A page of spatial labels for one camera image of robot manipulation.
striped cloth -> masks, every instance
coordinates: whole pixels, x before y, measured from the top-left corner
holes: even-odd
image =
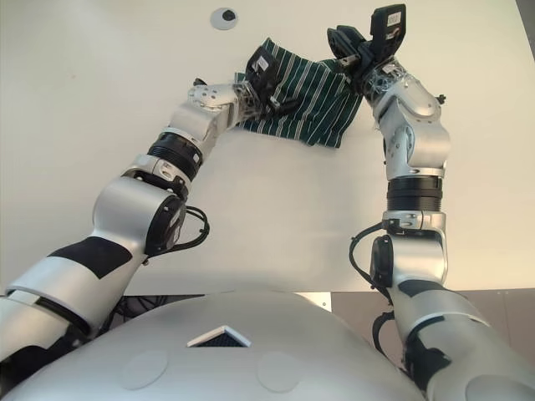
[[[307,145],[339,148],[342,134],[351,124],[361,98],[353,94],[343,74],[334,72],[336,61],[318,63],[305,60],[277,46],[270,38],[262,45],[279,62],[278,76],[283,80],[274,97],[279,103],[287,99],[302,100],[288,115],[272,119],[245,121],[238,126],[252,132],[301,140]],[[235,82],[245,79],[236,73]]]

